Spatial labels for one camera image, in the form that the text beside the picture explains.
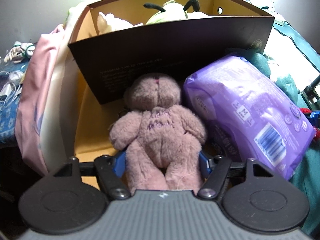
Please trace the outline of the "teal fuzzy cloth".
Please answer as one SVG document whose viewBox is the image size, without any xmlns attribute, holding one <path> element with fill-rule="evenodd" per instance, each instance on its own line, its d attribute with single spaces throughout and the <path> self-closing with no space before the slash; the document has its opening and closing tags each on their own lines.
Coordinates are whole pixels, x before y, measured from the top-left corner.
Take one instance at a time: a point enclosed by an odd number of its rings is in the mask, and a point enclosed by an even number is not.
<svg viewBox="0 0 320 240">
<path fill-rule="evenodd" d="M 248 62 L 253 64 L 261 73 L 275 83 L 293 103 L 298 102 L 299 89 L 291 74 L 281 67 L 274 58 L 266 54 L 261 54 L 255 50 L 244 50 L 241 52 Z"/>
</svg>

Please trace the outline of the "pink teddy bear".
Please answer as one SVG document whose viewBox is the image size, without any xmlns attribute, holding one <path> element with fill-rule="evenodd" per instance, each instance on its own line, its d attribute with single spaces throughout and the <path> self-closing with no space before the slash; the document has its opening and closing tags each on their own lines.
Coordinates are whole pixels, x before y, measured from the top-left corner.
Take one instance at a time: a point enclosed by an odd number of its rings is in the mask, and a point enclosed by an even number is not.
<svg viewBox="0 0 320 240">
<path fill-rule="evenodd" d="M 109 139 L 126 152 L 126 176 L 136 190 L 191 190 L 203 184 L 199 155 L 207 132 L 200 118 L 181 105 L 181 88 L 164 74 L 138 78 L 125 94 L 129 108 Z"/>
</svg>

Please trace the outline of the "green pea plush toy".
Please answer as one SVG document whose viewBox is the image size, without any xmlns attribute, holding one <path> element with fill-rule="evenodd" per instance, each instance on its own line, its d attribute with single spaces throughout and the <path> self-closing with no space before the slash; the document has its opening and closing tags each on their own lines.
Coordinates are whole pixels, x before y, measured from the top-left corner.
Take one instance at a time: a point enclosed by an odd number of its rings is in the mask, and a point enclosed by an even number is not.
<svg viewBox="0 0 320 240">
<path fill-rule="evenodd" d="M 209 17 L 207 14 L 200 12 L 199 0 L 189 0 L 185 5 L 170 0 L 164 3 L 162 7 L 154 3 L 145 3 L 143 7 L 158 11 L 146 22 L 146 25 Z"/>
</svg>

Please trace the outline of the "red yarn toy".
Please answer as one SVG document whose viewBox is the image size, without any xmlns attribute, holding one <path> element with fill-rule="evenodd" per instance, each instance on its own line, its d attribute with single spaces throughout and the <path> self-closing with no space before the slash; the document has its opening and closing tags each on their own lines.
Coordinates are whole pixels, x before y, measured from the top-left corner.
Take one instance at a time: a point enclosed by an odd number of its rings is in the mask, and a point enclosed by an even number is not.
<svg viewBox="0 0 320 240">
<path fill-rule="evenodd" d="M 302 113 L 308 119 L 310 124 L 314 127 L 316 131 L 316 135 L 314 137 L 314 141 L 319 141 L 320 139 L 320 110 L 311 111 L 308 108 L 300 108 Z"/>
</svg>

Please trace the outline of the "purple pad package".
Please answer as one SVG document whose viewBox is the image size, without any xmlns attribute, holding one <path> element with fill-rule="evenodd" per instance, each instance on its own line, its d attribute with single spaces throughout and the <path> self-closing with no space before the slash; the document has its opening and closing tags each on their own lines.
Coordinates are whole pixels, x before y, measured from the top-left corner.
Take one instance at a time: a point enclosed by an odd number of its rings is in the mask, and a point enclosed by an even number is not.
<svg viewBox="0 0 320 240">
<path fill-rule="evenodd" d="M 231 159 L 257 159 L 287 180 L 315 137 L 314 127 L 289 97 L 238 55 L 191 74 L 183 90 L 209 137 Z"/>
</svg>

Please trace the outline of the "pink cloth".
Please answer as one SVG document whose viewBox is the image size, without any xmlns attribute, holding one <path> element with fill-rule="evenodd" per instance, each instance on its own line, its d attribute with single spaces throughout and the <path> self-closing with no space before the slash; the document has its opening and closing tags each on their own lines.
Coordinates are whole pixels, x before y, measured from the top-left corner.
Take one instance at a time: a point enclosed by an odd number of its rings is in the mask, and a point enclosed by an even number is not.
<svg viewBox="0 0 320 240">
<path fill-rule="evenodd" d="M 58 25 L 52 32 L 42 34 L 24 75 L 17 109 L 15 137 L 23 161 L 40 175 L 48 173 L 44 161 L 40 131 L 48 90 L 65 30 Z"/>
</svg>

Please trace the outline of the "blue floral towel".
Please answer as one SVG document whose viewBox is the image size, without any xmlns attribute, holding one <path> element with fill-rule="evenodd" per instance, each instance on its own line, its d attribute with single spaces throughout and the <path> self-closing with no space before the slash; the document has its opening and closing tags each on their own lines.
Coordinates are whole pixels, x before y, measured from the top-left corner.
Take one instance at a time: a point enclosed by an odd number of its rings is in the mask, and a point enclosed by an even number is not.
<svg viewBox="0 0 320 240">
<path fill-rule="evenodd" d="M 27 63 L 10 63 L 1 69 L 1 148 L 16 146 L 15 124 Z"/>
</svg>

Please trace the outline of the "black cardboard box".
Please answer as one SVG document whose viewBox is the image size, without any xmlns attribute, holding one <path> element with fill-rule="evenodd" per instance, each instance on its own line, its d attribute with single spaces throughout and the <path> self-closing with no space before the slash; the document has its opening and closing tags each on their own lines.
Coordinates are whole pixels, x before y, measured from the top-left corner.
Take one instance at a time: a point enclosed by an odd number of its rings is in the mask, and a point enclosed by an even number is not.
<svg viewBox="0 0 320 240">
<path fill-rule="evenodd" d="M 123 98 L 144 74 L 163 73 L 184 81 L 229 48 L 263 51 L 274 22 L 268 12 L 243 0 L 199 0 L 208 18 L 146 25 L 155 10 L 143 5 L 167 1 L 102 0 L 84 8 L 68 46 L 100 104 Z M 189 0 L 175 1 L 184 5 Z M 99 35 L 99 12 L 143 26 Z"/>
</svg>

